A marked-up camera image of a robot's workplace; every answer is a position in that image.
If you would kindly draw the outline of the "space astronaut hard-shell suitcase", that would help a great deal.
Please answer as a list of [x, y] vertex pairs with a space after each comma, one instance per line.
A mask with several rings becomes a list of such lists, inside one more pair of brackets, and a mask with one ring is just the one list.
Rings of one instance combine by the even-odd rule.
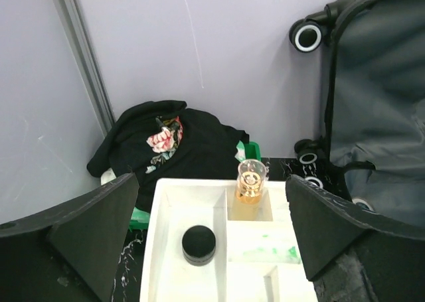
[[424, 225], [424, 0], [336, 0], [296, 21], [292, 46], [323, 49], [321, 135], [294, 146], [323, 159], [339, 195]]

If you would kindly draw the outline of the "white storage bins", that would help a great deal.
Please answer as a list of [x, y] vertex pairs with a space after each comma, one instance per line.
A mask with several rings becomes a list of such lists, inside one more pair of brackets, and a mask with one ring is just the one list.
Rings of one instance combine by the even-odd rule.
[[[147, 232], [141, 301], [315, 301], [298, 249], [285, 183], [268, 181], [255, 221], [230, 220], [234, 181], [161, 179]], [[192, 226], [209, 227], [209, 264], [183, 257]]]

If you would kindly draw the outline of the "black floral print garment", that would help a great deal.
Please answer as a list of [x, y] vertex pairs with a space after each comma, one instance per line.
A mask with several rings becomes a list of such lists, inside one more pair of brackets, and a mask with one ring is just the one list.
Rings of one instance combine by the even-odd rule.
[[248, 143], [241, 129], [222, 124], [209, 112], [186, 102], [145, 102], [126, 110], [113, 124], [87, 164], [93, 177], [108, 169], [115, 176], [136, 175], [136, 208], [150, 212], [159, 179], [224, 179], [238, 176], [238, 143]]

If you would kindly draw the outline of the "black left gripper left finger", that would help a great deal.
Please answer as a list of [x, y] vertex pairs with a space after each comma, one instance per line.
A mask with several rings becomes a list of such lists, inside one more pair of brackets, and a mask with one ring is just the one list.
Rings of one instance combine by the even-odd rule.
[[124, 174], [1, 225], [2, 301], [109, 301], [139, 184]]

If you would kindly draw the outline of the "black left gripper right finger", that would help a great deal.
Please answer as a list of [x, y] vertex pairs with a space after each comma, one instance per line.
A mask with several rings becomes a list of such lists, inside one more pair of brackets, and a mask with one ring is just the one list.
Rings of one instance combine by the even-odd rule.
[[424, 229], [292, 175], [286, 197], [318, 301], [423, 301]]

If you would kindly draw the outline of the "small brown jar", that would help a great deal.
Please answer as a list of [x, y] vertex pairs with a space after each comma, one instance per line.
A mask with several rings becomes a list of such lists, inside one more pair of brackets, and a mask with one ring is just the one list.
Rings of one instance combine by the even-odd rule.
[[214, 258], [216, 236], [207, 226], [192, 226], [183, 234], [181, 245], [183, 257], [189, 264], [204, 266]]

